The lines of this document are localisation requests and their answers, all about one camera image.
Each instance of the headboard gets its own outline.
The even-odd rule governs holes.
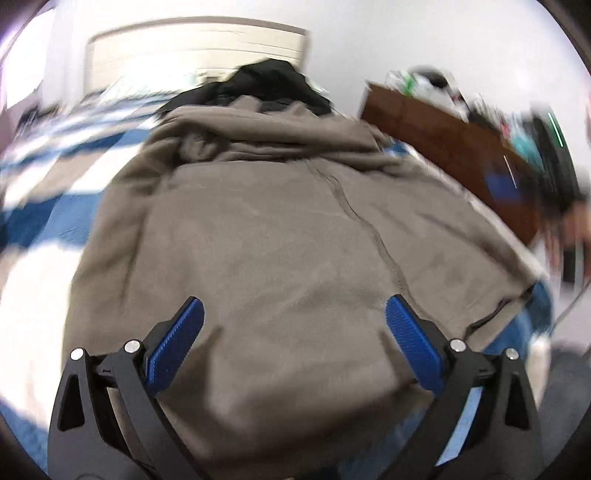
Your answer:
[[[239,66],[273,58],[299,68],[306,30],[232,17],[167,18],[126,25],[92,37],[87,45],[85,93],[108,87],[135,66],[184,66],[197,74],[227,76]]]

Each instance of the metal screw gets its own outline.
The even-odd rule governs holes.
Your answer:
[[[74,348],[70,354],[72,360],[80,360],[84,356],[84,350],[82,348]]]
[[[508,348],[505,350],[505,355],[509,357],[511,360],[517,360],[519,358],[519,352],[514,348]]]
[[[454,338],[451,342],[449,342],[449,346],[452,348],[454,352],[460,353],[466,350],[466,344],[463,340],[459,338]]]
[[[124,348],[127,353],[135,353],[139,350],[141,345],[142,344],[139,342],[139,340],[130,340],[125,344]]]

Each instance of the window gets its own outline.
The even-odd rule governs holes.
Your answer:
[[[3,78],[7,108],[30,95],[43,80],[54,13],[52,9],[33,18],[8,52]]]

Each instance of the white wall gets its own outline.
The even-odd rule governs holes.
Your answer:
[[[353,33],[365,31],[369,11],[358,0],[61,0],[68,9],[72,33],[55,30],[53,51],[66,52],[70,69],[64,81],[61,73],[48,67],[51,77],[46,95],[55,100],[79,99],[82,95],[84,47],[88,39],[105,30],[158,18],[217,15],[255,18],[304,28],[311,33],[304,71],[331,93],[345,111],[354,112],[363,92],[361,78],[352,80],[358,62]],[[68,41],[71,35],[73,43]]]
[[[157,18],[225,15],[309,30],[305,74],[344,113],[357,113],[365,79],[430,64],[468,95],[507,111],[550,104],[578,163],[591,169],[584,132],[591,77],[535,0],[61,0],[43,95],[82,96],[85,44],[111,28]]]

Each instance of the black clothing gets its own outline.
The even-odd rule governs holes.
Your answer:
[[[331,112],[330,101],[310,88],[306,77],[291,63],[266,59],[240,67],[225,82],[208,83],[179,93],[157,113],[165,115],[182,105],[228,106],[242,95],[261,100],[260,112],[283,111],[297,100],[318,116]]]

